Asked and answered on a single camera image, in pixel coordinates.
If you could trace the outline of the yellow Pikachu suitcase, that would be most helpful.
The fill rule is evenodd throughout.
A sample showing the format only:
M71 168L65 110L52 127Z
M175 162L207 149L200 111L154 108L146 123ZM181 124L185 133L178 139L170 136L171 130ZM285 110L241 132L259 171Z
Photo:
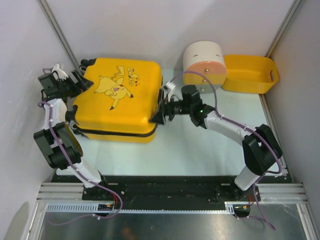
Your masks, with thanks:
M80 68L93 85L74 98L70 129L90 140L149 143L157 124L163 75L154 61L120 58L83 59Z

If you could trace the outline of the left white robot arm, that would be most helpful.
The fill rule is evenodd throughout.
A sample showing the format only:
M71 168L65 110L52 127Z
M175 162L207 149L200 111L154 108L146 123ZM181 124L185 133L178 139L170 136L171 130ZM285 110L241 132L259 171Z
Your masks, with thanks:
M33 139L51 168L67 170L83 182L86 189L93 190L98 199L105 200L110 196L111 188L101 173L82 159L82 147L69 129L66 118L68 99L88 90L93 82L75 70L72 74L77 81L73 81L57 66L42 71L38 77L42 85L41 101L37 105L44 109L45 116L42 129L34 133Z

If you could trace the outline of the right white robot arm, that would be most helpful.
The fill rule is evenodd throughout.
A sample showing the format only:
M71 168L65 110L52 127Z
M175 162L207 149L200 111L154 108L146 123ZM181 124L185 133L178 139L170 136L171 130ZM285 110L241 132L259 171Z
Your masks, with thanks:
M150 122L165 125L176 115L188 115L196 127L214 131L233 140L242 147L245 166L231 183L229 195L242 201L249 189L266 173L273 164L278 165L277 173L282 172L280 158L283 152L271 128L262 124L255 128L238 123L218 112L217 107L203 103L200 93L194 85L185 85L181 89L182 98L174 100L172 89L165 86L159 90L157 110Z

